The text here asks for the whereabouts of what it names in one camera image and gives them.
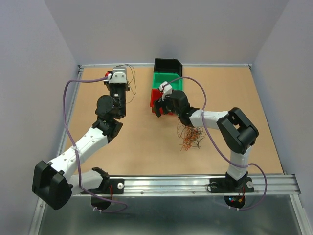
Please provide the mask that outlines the green plastic bin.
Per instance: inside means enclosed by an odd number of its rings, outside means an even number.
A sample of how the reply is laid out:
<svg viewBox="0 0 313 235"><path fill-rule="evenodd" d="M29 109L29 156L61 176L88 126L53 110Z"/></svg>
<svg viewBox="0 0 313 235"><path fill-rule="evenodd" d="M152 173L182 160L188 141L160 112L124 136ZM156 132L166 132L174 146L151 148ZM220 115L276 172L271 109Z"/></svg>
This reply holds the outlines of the green plastic bin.
<svg viewBox="0 0 313 235"><path fill-rule="evenodd" d="M152 79L152 89L158 89L160 85L164 82L169 83L175 79L179 78L176 73L153 73ZM174 90L183 90L183 80L179 79L170 84Z"/></svg>

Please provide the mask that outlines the red plastic bin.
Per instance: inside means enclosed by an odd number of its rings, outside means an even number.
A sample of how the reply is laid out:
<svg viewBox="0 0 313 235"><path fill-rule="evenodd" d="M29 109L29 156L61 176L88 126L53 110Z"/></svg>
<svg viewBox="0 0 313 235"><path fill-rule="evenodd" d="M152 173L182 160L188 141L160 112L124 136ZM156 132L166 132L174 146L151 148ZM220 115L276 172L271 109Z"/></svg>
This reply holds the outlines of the red plastic bin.
<svg viewBox="0 0 313 235"><path fill-rule="evenodd" d="M150 107L152 113L155 113L154 101L159 100L160 98L162 98L162 92L159 89L151 89Z"/></svg>

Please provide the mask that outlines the black plastic bin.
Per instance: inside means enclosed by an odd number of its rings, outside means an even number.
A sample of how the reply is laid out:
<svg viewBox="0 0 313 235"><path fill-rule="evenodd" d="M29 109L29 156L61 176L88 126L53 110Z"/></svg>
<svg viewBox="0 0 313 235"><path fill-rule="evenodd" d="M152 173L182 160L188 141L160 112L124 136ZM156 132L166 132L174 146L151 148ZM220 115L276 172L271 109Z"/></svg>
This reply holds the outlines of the black plastic bin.
<svg viewBox="0 0 313 235"><path fill-rule="evenodd" d="M175 73L182 77L183 65L178 59L156 58L154 63L155 73Z"/></svg>

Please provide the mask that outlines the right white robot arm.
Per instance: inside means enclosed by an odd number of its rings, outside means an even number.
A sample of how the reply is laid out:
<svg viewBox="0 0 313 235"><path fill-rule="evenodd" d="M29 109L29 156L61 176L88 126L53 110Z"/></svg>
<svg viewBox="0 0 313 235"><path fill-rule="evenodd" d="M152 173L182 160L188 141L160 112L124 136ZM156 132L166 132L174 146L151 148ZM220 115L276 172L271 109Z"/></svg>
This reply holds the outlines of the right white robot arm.
<svg viewBox="0 0 313 235"><path fill-rule="evenodd" d="M211 181L211 190L235 192L245 186L248 158L259 132L241 109L235 107L229 111L213 112L194 108L183 91L174 90L170 95L155 100L153 110L157 117L174 113L187 127L202 127L206 132L209 128L219 130L230 149L229 159L222 156L229 167L224 178Z"/></svg>

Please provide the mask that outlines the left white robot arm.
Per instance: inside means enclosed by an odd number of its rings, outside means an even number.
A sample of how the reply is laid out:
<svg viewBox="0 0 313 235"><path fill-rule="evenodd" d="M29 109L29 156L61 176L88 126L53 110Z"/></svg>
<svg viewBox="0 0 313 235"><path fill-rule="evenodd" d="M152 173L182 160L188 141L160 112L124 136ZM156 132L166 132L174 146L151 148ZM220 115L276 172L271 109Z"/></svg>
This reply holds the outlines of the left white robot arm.
<svg viewBox="0 0 313 235"><path fill-rule="evenodd" d="M107 201L106 205L96 207L100 212L113 202L111 196L101 197L102 194L113 193L108 173L98 167L87 173L81 172L81 164L118 135L123 126L119 120L126 115L129 84L108 80L104 84L109 94L98 99L95 110L97 119L88 131L58 157L47 163L40 161L35 166L32 191L54 210L60 209L72 196L80 193Z"/></svg>

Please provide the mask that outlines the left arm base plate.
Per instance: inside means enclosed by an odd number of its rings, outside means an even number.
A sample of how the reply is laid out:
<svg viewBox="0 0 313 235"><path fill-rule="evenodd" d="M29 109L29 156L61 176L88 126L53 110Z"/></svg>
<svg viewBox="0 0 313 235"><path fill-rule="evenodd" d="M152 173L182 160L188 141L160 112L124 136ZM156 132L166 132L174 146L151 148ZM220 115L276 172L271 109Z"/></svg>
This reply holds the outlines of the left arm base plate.
<svg viewBox="0 0 313 235"><path fill-rule="evenodd" d="M86 189L94 194L123 194L125 180L123 178L103 179L99 186L88 186Z"/></svg>

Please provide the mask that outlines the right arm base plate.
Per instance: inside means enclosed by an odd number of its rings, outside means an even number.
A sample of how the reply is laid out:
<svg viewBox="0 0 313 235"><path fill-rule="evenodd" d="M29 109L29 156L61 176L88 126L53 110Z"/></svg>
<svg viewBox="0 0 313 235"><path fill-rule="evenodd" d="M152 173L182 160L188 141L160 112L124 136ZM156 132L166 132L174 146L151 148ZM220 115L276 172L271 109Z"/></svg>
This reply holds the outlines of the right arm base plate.
<svg viewBox="0 0 313 235"><path fill-rule="evenodd" d="M221 178L210 178L207 189L211 193L239 193L239 192L254 192L252 179L247 176L247 173L239 180L233 179L227 173Z"/></svg>

